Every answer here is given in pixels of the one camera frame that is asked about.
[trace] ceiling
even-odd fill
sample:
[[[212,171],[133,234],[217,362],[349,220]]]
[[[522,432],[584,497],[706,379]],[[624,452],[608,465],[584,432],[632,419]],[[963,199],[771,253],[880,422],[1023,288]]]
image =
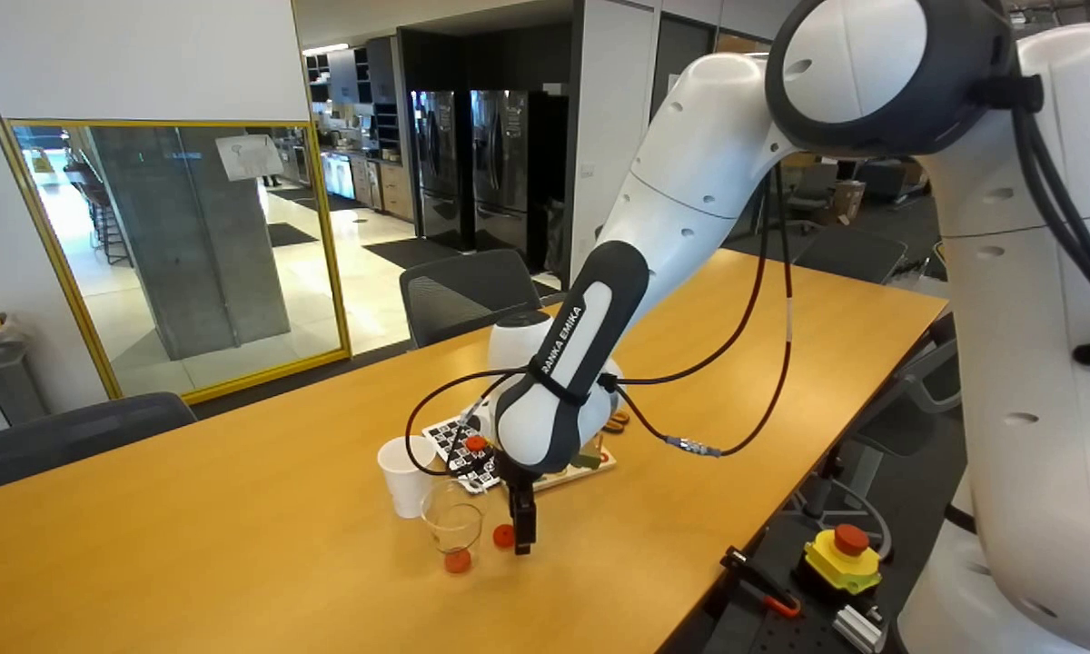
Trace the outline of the ceiling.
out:
[[[573,0],[289,0],[303,45],[363,43],[395,26],[430,31],[493,31],[573,13]]]

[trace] floor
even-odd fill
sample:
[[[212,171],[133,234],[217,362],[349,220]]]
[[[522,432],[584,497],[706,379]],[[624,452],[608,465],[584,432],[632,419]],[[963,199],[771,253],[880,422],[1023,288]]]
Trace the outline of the floor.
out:
[[[236,348],[171,358],[161,343],[145,290],[131,265],[109,265],[97,250],[88,204],[66,182],[40,182],[45,207],[62,239],[68,268],[85,290],[88,311],[102,335],[111,371],[127,397],[133,392],[191,392],[240,372],[280,365],[289,358],[337,348],[335,302],[328,282],[323,244],[274,248],[289,335],[244,342]],[[266,220],[287,220],[309,234],[318,234],[316,209],[280,199],[261,188]],[[329,232],[337,250],[337,278],[344,299],[344,318],[353,357],[406,342],[406,314],[399,302],[399,265],[366,250],[381,239],[410,239],[413,226],[366,209],[329,209]]]

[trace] table surface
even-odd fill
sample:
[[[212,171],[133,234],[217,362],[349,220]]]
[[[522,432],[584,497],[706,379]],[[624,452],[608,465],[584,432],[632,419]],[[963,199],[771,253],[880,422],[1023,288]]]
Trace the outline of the table surface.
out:
[[[719,343],[752,278],[719,250],[616,362],[662,372]],[[477,549],[449,578],[421,523],[392,519],[381,439],[484,331],[416,348],[0,489],[0,649],[654,649],[911,353],[942,299],[796,268],[796,362],[768,432],[702,462],[632,422],[616,468],[536,497],[530,555]],[[735,443],[781,362],[781,268],[707,371],[637,388],[670,432]],[[430,408],[461,409],[479,388]]]

